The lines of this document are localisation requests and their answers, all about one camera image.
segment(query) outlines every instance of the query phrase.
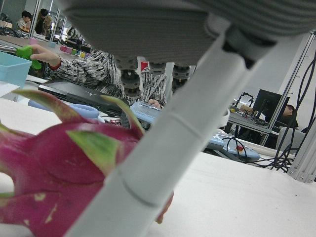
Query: blue container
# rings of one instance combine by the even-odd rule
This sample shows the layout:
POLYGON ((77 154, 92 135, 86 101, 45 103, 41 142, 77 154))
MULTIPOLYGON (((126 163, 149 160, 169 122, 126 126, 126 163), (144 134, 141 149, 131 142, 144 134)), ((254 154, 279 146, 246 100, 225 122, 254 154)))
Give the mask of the blue container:
POLYGON ((32 62, 0 52, 0 80, 23 88, 32 62))

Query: white wall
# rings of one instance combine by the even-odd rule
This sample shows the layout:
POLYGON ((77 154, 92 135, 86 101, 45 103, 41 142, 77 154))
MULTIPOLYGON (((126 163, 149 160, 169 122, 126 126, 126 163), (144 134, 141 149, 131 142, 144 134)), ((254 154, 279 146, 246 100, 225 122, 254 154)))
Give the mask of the white wall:
POLYGON ((279 42, 260 60, 259 67, 250 74, 250 82, 238 96, 242 92, 247 92, 256 97, 259 89, 278 93, 302 38, 303 36, 298 36, 279 42))
MULTIPOLYGON (((297 53, 295 57, 293 58, 293 62, 290 65, 290 68, 286 74, 286 77, 284 79, 284 82, 282 83, 281 87, 279 88, 279 93, 283 93, 285 90, 285 87, 294 71, 294 68, 299 60, 299 57, 301 56, 303 49, 307 43, 308 37, 310 34, 304 35, 303 39, 301 40, 301 44, 298 47, 297 53)), ((307 52, 300 69, 297 73, 297 77, 295 78, 295 81, 289 91, 289 96, 290 96, 290 101, 289 104, 293 105, 296 107, 297 103, 297 97, 298 97, 298 91, 299 91, 299 86, 302 81, 303 75, 308 68, 308 65, 311 63, 314 54, 316 51, 316 42, 315 40, 313 41, 312 45, 310 46, 309 51, 307 52)), ((308 77, 310 75, 310 70, 307 73, 307 76, 305 78, 305 82, 308 80, 308 77)), ((313 105, 314 105, 314 97, 315 97, 315 87, 316 87, 316 72, 314 73, 314 76, 312 77, 312 82, 308 88, 307 94, 297 112, 297 121, 299 124, 299 129, 303 129, 308 126, 308 123, 310 121, 310 117, 312 115, 312 110, 313 110, 313 105)))
POLYGON ((26 0, 25 10, 34 15, 37 0, 26 0))

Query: person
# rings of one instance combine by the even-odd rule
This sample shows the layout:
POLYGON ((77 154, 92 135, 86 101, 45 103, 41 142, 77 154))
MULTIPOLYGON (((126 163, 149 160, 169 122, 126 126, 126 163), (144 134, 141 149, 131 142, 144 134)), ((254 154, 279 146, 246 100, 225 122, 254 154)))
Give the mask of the person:
MULTIPOLYGON (((65 79, 84 87, 112 95, 132 105, 136 99, 127 97, 120 80, 120 71, 116 68, 114 57, 103 51, 93 50, 84 61, 66 60, 57 54, 33 44, 31 59, 48 63, 52 79, 65 79)), ((153 75, 146 64, 142 64, 140 74, 142 94, 139 100, 156 108, 166 104, 166 74, 153 75)))
MULTIPOLYGON (((279 122, 289 125, 292 118, 293 118, 293 113, 295 112, 295 108, 293 105, 286 105, 284 112, 281 116, 280 119, 278 119, 279 122)), ((298 127, 298 123, 297 121, 293 121, 293 123, 290 125, 290 127, 292 128, 297 128, 298 127)))
POLYGON ((39 35, 48 35, 48 30, 51 27, 52 18, 48 15, 48 10, 42 8, 39 12, 38 18, 36 20, 35 31, 39 35))
POLYGON ((25 30, 25 31, 30 30, 31 18, 32 18, 31 13, 29 13, 28 11, 23 11, 21 19, 17 21, 19 30, 20 29, 25 30))

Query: table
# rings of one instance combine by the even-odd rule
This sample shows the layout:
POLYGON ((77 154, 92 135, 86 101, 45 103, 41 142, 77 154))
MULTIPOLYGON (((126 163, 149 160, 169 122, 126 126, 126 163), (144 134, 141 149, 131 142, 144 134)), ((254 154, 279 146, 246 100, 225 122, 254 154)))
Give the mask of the table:
MULTIPOLYGON (((0 119, 10 128, 33 134, 60 123, 52 112, 1 98, 0 119)), ((1 175, 0 191, 10 190, 11 180, 1 175)), ((301 183, 282 172, 198 153, 174 193, 163 223, 153 223, 146 237, 313 237, 316 233, 316 183, 301 183)), ((0 225, 0 236, 28 235, 25 228, 0 225)))
MULTIPOLYGON (((23 47, 29 44, 29 39, 27 38, 17 38, 17 37, 12 37, 12 36, 0 36, 0 44, 5 45, 5 46, 11 46, 11 47, 23 47)), ((46 49, 49 49, 53 53, 56 53, 57 55, 61 56, 64 59, 68 60, 74 60, 74 59, 79 59, 79 60, 84 60, 83 58, 73 55, 73 54, 68 54, 66 52, 60 51, 60 45, 56 45, 55 48, 49 47, 48 41, 43 41, 38 39, 38 44, 46 49)))
MULTIPOLYGON (((241 126, 241 127, 262 133, 263 138, 260 141, 260 145, 263 145, 265 143, 267 136, 271 133, 271 129, 269 129, 268 126, 258 125, 254 121, 247 119, 238 113, 230 113, 228 123, 231 123, 231 125, 229 124, 227 125, 227 128, 225 129, 226 133, 230 132, 229 130, 232 127, 232 123, 236 124, 237 126, 241 126)), ((235 136, 237 136, 237 133, 238 133, 238 127, 236 128, 235 136)))

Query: computer monitor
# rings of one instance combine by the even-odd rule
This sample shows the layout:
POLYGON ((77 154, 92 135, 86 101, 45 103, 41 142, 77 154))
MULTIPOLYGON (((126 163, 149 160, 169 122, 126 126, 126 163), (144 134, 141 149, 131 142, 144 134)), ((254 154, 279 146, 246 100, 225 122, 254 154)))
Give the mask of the computer monitor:
POLYGON ((264 114, 266 117, 265 121, 269 122, 277 108, 281 96, 280 94, 260 89, 253 105, 253 111, 258 111, 256 118, 259 119, 260 115, 264 114))

